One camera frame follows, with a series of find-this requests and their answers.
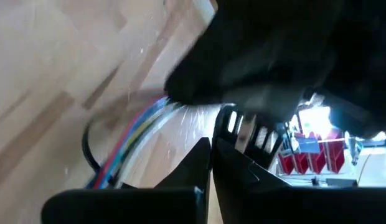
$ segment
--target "bundle of cables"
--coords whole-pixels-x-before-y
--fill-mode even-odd
[[[91,123],[88,123],[82,137],[82,151],[89,165],[95,171],[94,178],[86,186],[87,189],[104,189],[115,187],[126,159],[138,146],[143,145],[164,123],[169,120],[181,105],[170,103],[166,97],[160,98],[154,104],[139,113],[128,125],[113,151],[100,166],[93,158],[88,135]]]

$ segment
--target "yellow cable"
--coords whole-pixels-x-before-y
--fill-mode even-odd
[[[157,111],[156,113],[154,113],[151,117],[149,117],[143,124],[141,124],[137,130],[135,131],[135,133],[133,133],[133,135],[128,139],[127,143],[125,144],[125,146],[123,148],[121,148],[121,151],[122,153],[125,152],[125,150],[127,148],[130,147],[130,145],[132,144],[132,142],[135,141],[135,139],[137,139],[141,133],[151,124],[153,123],[153,121],[158,118],[160,115],[162,115],[162,113],[164,112],[165,108],[161,108],[159,111]]]

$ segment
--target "black cable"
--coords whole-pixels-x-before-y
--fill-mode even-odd
[[[87,160],[89,166],[93,169],[93,171],[97,175],[101,169],[101,166],[93,157],[92,151],[91,151],[90,146],[89,146],[89,140],[88,139],[89,139],[89,130],[90,130],[91,125],[92,125],[92,122],[89,122],[85,126],[85,129],[84,129],[84,132],[82,135],[82,139],[81,139],[81,146],[82,146],[82,153],[83,153],[83,156],[85,157],[85,160]],[[110,185],[116,184],[116,181],[113,177],[110,177],[108,182]]]
[[[144,139],[144,137],[146,136],[147,132],[150,131],[155,125],[157,125],[157,121],[161,120],[163,117],[163,115],[159,116],[158,118],[156,118],[151,124],[149,124],[143,131],[142,133],[129,145],[129,148],[126,149],[126,151],[124,152],[124,154],[122,155],[121,157],[121,163],[118,165],[118,170],[115,174],[115,177],[114,177],[114,180],[115,180],[115,183],[118,181],[118,179],[120,178],[120,172],[121,172],[121,168],[123,166],[123,162],[122,161],[125,161],[126,160],[126,157],[131,153],[131,151],[133,149],[135,149],[137,146],[140,145],[141,141]]]

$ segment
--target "red cable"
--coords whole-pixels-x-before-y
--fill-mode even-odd
[[[93,185],[94,189],[99,189],[100,183],[102,182],[103,178],[105,178],[105,175],[106,175],[108,169],[110,168],[111,163],[114,161],[119,150],[121,149],[122,143],[123,143],[124,139],[127,137],[128,133],[130,132],[133,124],[138,120],[138,118],[141,116],[141,114],[143,114],[146,110],[148,110],[150,108],[150,106],[152,106],[153,103],[156,102],[161,97],[163,97],[163,95],[161,95],[160,97],[154,98],[151,101],[151,103],[149,105],[147,105],[147,107],[145,107],[145,109],[143,109],[139,113],[137,113],[136,116],[128,123],[127,128],[124,130],[123,134],[121,135],[121,137],[117,141],[117,143],[116,143],[115,147],[113,148],[109,158],[106,160],[106,162],[102,166],[101,170],[99,171],[98,178],[97,178],[95,184]]]

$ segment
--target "red object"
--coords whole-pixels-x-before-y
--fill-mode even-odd
[[[146,110],[148,110],[148,108],[150,108],[150,106],[155,103],[158,99],[160,99],[161,97],[163,97],[162,95],[160,97],[156,97],[155,99],[152,100],[152,102],[147,105],[147,107],[144,109],[144,110],[141,110],[128,124],[128,127],[124,130],[123,134],[121,135],[121,137],[119,138],[118,142],[116,143],[116,146],[114,147],[113,151],[111,152],[110,156],[108,157],[108,159],[106,160],[106,162],[104,163],[103,167],[100,169],[99,171],[99,174],[98,174],[98,178],[95,182],[95,184],[93,185],[93,188],[94,189],[99,189],[101,186],[101,183],[103,182],[103,179],[105,178],[106,176],[106,173],[109,171],[109,168],[110,168],[110,165],[111,163],[115,160],[115,157],[117,156],[117,154],[119,153],[120,149],[121,149],[121,145],[124,141],[124,139],[127,137],[129,131],[131,130],[133,124],[138,120],[139,116],[141,114],[143,114]]]
[[[315,137],[314,133],[309,134],[311,137]],[[318,141],[321,141],[322,138],[318,135]],[[323,142],[319,143],[320,153],[308,153],[308,163],[309,169],[315,174],[320,174],[326,165],[326,156],[324,155],[324,144]]]
[[[283,173],[290,175],[294,169],[293,156],[290,155],[290,156],[283,157],[279,154],[279,161],[280,161],[280,166]]]
[[[332,139],[342,139],[343,134],[341,131],[333,129],[327,137],[328,140]],[[324,145],[326,157],[327,157],[327,169],[338,174],[341,170],[341,167],[345,163],[344,157],[344,141],[331,141],[327,142]]]
[[[294,165],[295,171],[300,174],[305,174],[308,170],[309,164],[306,158],[306,153],[294,154],[296,164]]]

